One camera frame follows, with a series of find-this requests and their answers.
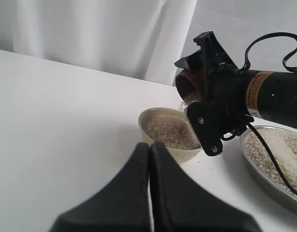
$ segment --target white tabletop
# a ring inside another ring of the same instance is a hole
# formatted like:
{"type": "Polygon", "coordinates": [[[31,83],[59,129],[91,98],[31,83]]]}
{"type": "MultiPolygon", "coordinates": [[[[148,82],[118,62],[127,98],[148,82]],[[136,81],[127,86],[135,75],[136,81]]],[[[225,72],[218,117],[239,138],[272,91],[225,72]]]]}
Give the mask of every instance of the white tabletop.
{"type": "MultiPolygon", "coordinates": [[[[0,51],[0,232],[47,231],[124,165],[143,110],[180,101],[174,87],[0,51]]],[[[297,231],[297,215],[248,174],[238,139],[182,167],[265,232],[297,231]]]]}

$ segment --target oval metal dish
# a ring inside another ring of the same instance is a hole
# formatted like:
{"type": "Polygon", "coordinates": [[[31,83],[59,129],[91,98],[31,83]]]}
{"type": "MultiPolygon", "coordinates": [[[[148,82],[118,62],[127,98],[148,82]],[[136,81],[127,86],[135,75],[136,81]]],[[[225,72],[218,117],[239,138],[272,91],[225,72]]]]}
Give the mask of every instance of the oval metal dish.
{"type": "MultiPolygon", "coordinates": [[[[260,128],[269,128],[269,129],[276,129],[276,130],[283,130],[289,131],[282,128],[277,127],[270,127],[270,126],[255,126],[256,129],[260,128]]],[[[241,136],[240,136],[240,144],[244,154],[244,160],[246,166],[254,177],[256,182],[261,186],[261,188],[271,196],[276,202],[283,205],[285,208],[293,211],[297,214],[297,197],[292,196],[286,190],[279,187],[275,182],[273,182],[263,171],[261,171],[257,165],[252,161],[250,155],[248,154],[246,147],[245,147],[245,137],[251,131],[251,129],[247,129],[241,136]]]]}

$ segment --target white backdrop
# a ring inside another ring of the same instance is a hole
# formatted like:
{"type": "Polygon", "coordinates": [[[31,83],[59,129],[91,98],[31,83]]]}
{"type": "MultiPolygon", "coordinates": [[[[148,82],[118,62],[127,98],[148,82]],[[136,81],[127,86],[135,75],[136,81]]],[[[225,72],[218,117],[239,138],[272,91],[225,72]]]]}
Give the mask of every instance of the white backdrop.
{"type": "MultiPolygon", "coordinates": [[[[241,68],[246,48],[258,37],[278,31],[297,34],[297,0],[198,0],[182,55],[195,52],[193,38],[211,30],[241,68]]],[[[249,53],[251,69],[286,72],[282,59],[296,45],[283,37],[257,43],[249,53]]],[[[297,54],[287,64],[297,66],[297,54]]]]}
{"type": "Polygon", "coordinates": [[[196,0],[0,0],[0,49],[171,85],[196,0]]]}

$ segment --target warning label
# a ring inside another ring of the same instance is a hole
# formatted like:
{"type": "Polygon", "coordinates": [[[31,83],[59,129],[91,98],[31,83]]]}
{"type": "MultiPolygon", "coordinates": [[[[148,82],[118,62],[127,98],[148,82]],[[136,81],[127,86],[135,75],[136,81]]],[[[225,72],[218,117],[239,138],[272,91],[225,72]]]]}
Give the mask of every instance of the warning label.
{"type": "Polygon", "coordinates": [[[273,72],[269,71],[262,71],[259,72],[250,82],[247,91],[246,91],[246,106],[250,112],[250,114],[254,117],[261,118],[258,112],[258,93],[260,90],[261,85],[263,84],[264,80],[271,75],[273,72]]]}

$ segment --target bolt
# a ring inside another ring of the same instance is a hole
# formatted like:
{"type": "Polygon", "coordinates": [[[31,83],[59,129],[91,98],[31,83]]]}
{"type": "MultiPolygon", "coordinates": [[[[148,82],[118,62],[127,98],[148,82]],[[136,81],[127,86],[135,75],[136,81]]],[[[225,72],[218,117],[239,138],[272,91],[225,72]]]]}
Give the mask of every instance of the bolt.
{"type": "Polygon", "coordinates": [[[200,123],[200,124],[204,124],[205,123],[205,120],[203,119],[203,117],[201,117],[201,118],[198,119],[198,123],[200,123]]]}
{"type": "Polygon", "coordinates": [[[216,146],[213,146],[213,147],[211,148],[211,150],[212,150],[214,153],[216,153],[216,152],[218,151],[216,146]]]}

